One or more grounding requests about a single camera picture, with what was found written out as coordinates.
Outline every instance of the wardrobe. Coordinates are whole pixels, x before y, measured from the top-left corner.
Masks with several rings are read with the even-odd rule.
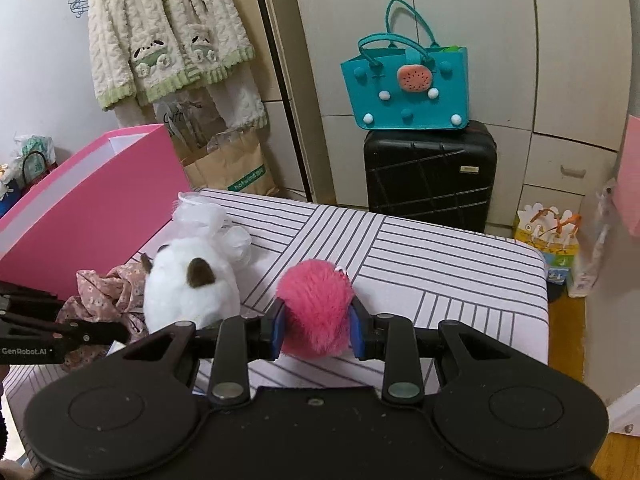
[[[297,0],[234,0],[256,56],[251,69],[269,116],[258,131],[283,196],[335,203],[318,97]]]
[[[340,63],[383,30],[389,0],[297,0],[338,204],[367,206],[362,145]],[[468,47],[470,116],[498,146],[487,232],[519,205],[577,210],[606,181],[626,121],[629,0],[406,0],[442,45]],[[394,30],[426,34],[398,12]]]

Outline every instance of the fuzzy sweater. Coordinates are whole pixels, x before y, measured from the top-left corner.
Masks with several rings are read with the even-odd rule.
[[[217,83],[254,56],[232,0],[89,0],[88,17],[95,95],[105,110],[129,96],[143,106]]]

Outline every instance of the drawer handle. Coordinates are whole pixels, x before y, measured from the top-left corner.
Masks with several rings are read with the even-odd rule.
[[[565,168],[562,164],[560,164],[560,173],[562,173],[564,176],[584,178],[584,176],[587,174],[587,170],[572,170],[571,168]]]

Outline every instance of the brown ear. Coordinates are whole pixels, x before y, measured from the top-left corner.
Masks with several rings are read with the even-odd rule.
[[[142,268],[145,269],[145,272],[147,274],[151,272],[151,268],[154,266],[146,253],[140,254],[140,263],[142,264]]]
[[[194,258],[187,267],[187,283],[191,288],[211,285],[216,282],[216,277],[209,264],[202,258]]]

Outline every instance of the striped bed sheet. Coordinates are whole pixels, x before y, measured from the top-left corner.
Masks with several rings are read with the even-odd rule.
[[[278,277],[296,263],[321,258],[347,270],[360,301],[373,314],[408,317],[436,328],[457,319],[546,363],[548,311],[546,270],[532,247],[509,238],[452,229],[362,210],[294,202],[212,189],[212,197],[252,236],[252,262],[237,273],[243,316],[259,316],[274,297]],[[169,222],[140,253],[154,256],[174,236]],[[422,360],[427,393],[438,379],[431,359]],[[249,364],[252,393],[259,386],[382,387],[383,363],[353,355],[305,361],[282,356]],[[206,388],[210,362],[196,385]],[[64,372],[56,365],[12,367],[4,387],[22,434],[31,397]]]

